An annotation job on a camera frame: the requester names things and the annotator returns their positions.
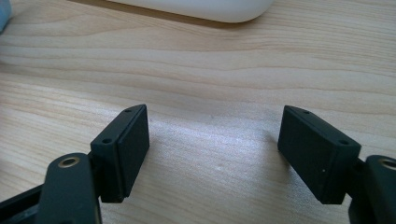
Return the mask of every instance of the white plastic object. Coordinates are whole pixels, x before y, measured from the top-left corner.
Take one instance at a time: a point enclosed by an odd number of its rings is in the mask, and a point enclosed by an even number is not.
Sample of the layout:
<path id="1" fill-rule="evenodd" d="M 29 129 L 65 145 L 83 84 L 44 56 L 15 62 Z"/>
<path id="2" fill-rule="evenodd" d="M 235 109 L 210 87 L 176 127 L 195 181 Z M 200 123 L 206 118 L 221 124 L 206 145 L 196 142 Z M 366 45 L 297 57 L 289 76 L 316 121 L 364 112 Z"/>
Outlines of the white plastic object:
<path id="1" fill-rule="evenodd" d="M 242 22 L 260 16 L 274 0 L 108 0 L 212 21 Z"/>

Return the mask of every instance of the tabletop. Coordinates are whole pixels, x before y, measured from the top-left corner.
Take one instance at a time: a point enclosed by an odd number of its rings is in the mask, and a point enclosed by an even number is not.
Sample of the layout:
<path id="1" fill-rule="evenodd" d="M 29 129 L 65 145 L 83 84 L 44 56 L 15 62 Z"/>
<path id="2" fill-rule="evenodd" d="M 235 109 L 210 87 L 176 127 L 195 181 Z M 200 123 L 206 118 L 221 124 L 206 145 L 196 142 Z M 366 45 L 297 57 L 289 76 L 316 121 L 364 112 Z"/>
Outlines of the tabletop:
<path id="1" fill-rule="evenodd" d="M 238 24 L 102 0 L 11 0 L 0 34 L 0 201 L 146 104 L 150 148 L 104 223 L 348 223 L 277 150 L 284 105 L 396 158 L 396 2 L 275 0 Z"/>

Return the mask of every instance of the wood grain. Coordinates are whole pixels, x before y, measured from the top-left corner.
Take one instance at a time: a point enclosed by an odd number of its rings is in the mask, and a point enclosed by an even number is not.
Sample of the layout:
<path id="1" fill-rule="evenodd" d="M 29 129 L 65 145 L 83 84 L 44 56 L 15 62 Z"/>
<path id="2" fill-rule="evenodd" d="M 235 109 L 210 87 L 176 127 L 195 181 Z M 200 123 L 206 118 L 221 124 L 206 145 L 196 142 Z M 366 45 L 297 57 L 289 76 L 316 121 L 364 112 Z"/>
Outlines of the wood grain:
<path id="1" fill-rule="evenodd" d="M 0 200 L 44 180 L 125 107 L 151 147 L 105 223 L 348 223 L 276 148 L 282 109 L 311 110 L 396 157 L 396 2 L 276 0 L 225 24 L 94 0 L 11 1 L 0 34 Z"/>

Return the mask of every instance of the light blue object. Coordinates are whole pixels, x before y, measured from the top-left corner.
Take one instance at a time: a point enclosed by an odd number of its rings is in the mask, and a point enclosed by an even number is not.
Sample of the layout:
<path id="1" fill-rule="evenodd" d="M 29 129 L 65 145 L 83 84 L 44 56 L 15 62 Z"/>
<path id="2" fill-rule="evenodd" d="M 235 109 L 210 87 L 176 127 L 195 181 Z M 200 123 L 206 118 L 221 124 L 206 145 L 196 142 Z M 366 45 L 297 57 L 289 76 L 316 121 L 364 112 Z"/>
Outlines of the light blue object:
<path id="1" fill-rule="evenodd" d="M 9 0 L 0 0 L 0 32 L 3 31 L 10 15 L 11 4 L 9 3 Z"/>

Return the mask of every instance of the white object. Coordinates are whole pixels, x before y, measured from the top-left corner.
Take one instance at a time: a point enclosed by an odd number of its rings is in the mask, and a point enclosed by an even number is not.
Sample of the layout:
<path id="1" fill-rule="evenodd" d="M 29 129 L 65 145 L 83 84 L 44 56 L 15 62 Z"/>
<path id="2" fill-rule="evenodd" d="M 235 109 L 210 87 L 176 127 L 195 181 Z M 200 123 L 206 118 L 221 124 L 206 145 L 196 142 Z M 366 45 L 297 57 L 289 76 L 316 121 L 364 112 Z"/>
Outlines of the white object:
<path id="1" fill-rule="evenodd" d="M 274 0 L 109 0 L 212 21 L 242 22 L 260 16 Z"/>

